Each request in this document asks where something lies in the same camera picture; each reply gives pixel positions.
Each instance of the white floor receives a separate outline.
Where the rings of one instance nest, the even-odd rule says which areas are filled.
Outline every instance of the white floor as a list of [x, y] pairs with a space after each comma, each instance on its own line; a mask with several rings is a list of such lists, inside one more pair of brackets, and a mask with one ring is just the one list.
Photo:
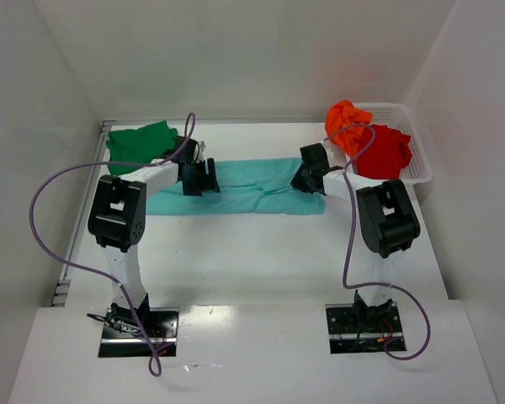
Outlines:
[[[205, 124], [194, 137], [206, 142], [207, 157], [232, 160], [299, 156], [323, 133], [321, 124]], [[340, 280], [348, 203], [329, 199], [314, 216], [149, 216], [143, 281], [153, 306], [180, 307], [178, 357], [165, 360], [164, 376], [153, 379], [146, 359], [97, 358], [101, 327], [85, 313], [104, 312], [110, 284], [73, 271], [66, 308], [38, 312], [11, 402], [495, 402], [464, 307], [447, 299], [410, 195], [422, 233], [398, 284], [431, 316], [432, 342], [420, 359], [329, 354], [324, 305], [353, 299]], [[105, 268], [87, 231], [73, 258]], [[359, 238], [351, 282], [367, 280], [359, 269], [371, 259]], [[396, 299], [414, 352], [423, 319], [411, 301]]]

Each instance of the white plastic basket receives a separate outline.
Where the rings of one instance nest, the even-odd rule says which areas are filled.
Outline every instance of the white plastic basket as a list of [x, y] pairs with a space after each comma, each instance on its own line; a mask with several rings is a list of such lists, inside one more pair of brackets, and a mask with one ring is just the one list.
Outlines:
[[[408, 145], [412, 152], [412, 160], [401, 171], [400, 176], [404, 184], [426, 183], [432, 179], [432, 168], [408, 108], [400, 104], [383, 103], [361, 103], [355, 104], [355, 107], [371, 112], [373, 114], [372, 124], [387, 125], [412, 137]], [[351, 167], [349, 171], [356, 172], [357, 169]]]

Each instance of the green cloth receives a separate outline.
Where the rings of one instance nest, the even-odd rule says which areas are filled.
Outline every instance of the green cloth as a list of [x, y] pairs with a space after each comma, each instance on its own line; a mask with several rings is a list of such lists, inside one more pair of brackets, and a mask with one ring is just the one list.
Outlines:
[[[174, 148], [178, 130], [169, 129], [167, 121], [140, 129], [116, 130], [109, 133], [107, 147], [111, 162], [150, 162]], [[132, 173], [135, 167], [109, 166], [112, 175]]]

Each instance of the teal cloth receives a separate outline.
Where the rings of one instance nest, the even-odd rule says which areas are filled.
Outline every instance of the teal cloth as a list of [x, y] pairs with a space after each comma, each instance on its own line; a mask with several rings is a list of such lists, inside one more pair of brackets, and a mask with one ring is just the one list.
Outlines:
[[184, 196], [181, 183], [154, 194], [148, 215], [224, 215], [236, 213], [286, 213], [320, 215], [326, 202], [320, 194], [293, 189], [290, 181], [300, 158], [215, 162], [221, 193]]

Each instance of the white wall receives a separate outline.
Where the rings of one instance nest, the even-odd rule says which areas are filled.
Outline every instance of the white wall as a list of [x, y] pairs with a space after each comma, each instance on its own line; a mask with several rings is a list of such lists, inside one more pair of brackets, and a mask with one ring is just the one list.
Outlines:
[[505, 403], [505, 0], [459, 0], [407, 104], [433, 164], [417, 189], [451, 297]]
[[[51, 173], [91, 160], [98, 122], [30, 0], [0, 0], [0, 404], [8, 402], [35, 310], [48, 306], [60, 265], [29, 232], [28, 205]], [[88, 173], [42, 199], [37, 220], [65, 253]]]
[[401, 102], [454, 0], [35, 0], [105, 120]]

